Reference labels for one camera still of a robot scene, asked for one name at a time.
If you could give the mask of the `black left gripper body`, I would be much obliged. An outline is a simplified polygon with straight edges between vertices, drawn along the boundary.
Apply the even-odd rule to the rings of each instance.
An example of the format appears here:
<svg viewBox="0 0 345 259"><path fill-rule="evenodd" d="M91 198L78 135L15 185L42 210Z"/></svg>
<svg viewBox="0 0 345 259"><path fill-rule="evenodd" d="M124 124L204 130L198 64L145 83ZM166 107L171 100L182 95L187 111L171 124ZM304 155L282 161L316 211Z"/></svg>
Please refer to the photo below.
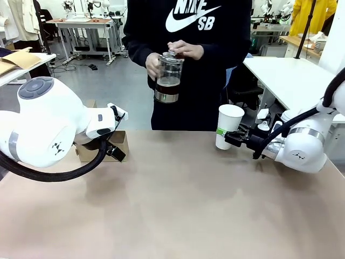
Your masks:
<svg viewBox="0 0 345 259"><path fill-rule="evenodd" d="M90 151L97 150L101 146L101 140L100 139L92 139L88 143L81 144L81 146L85 147L87 150L90 150Z"/></svg>

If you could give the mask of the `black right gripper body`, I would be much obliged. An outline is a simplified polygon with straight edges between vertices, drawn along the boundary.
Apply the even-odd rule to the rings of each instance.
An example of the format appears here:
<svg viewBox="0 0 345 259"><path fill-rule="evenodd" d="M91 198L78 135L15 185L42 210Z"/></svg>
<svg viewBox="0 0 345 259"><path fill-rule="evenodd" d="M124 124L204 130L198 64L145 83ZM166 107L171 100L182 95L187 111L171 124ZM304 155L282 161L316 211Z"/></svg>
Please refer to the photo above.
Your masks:
<svg viewBox="0 0 345 259"><path fill-rule="evenodd" d="M259 159L261 157L262 151L260 150L260 145L263 141L263 138L253 134L245 138L244 144L246 145L246 147L254 151L253 159Z"/></svg>

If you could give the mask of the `person's left hand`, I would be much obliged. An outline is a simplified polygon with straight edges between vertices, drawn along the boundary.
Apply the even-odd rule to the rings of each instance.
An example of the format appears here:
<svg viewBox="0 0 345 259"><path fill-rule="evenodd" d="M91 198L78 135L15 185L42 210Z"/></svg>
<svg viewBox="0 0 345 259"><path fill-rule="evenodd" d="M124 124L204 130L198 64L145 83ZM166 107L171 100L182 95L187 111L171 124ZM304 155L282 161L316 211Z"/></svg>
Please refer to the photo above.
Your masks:
<svg viewBox="0 0 345 259"><path fill-rule="evenodd" d="M179 56L192 58L194 60L200 60L204 55L204 49L201 45L189 44L183 40L169 42L168 48Z"/></svg>

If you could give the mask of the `person's right hand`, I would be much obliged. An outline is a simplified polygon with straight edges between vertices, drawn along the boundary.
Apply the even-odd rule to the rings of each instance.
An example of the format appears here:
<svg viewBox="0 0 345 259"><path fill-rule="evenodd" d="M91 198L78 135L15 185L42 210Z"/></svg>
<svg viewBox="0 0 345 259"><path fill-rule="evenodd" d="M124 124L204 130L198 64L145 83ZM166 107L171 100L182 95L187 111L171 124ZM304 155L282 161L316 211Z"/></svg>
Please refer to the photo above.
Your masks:
<svg viewBox="0 0 345 259"><path fill-rule="evenodd" d="M161 72L160 56L158 53L151 53L145 62L147 74L153 81L156 80Z"/></svg>

